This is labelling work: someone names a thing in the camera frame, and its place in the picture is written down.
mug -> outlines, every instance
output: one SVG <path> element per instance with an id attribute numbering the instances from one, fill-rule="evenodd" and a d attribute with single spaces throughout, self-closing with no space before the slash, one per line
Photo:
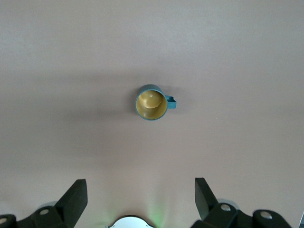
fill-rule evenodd
<path id="1" fill-rule="evenodd" d="M 164 95 L 156 85 L 144 85 L 140 88 L 135 101 L 138 115 L 145 120 L 158 120 L 168 109 L 176 108 L 176 101 L 172 96 Z"/>

silver bolt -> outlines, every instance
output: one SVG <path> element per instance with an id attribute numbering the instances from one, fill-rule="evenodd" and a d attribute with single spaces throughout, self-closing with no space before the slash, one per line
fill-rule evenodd
<path id="1" fill-rule="evenodd" d="M 46 215 L 48 214 L 49 210 L 48 209 L 44 209 L 42 211 L 39 212 L 40 215 Z"/>
<path id="2" fill-rule="evenodd" d="M 0 224 L 5 223 L 7 220 L 8 220 L 7 218 L 0 218 Z"/>
<path id="3" fill-rule="evenodd" d="M 224 210 L 224 211 L 231 211 L 231 208 L 227 204 L 222 204 L 222 206 L 220 206 L 220 208 L 222 208 L 222 210 Z"/>
<path id="4" fill-rule="evenodd" d="M 265 219 L 272 219 L 271 214 L 269 214 L 267 211 L 261 211 L 261 216 Z"/>

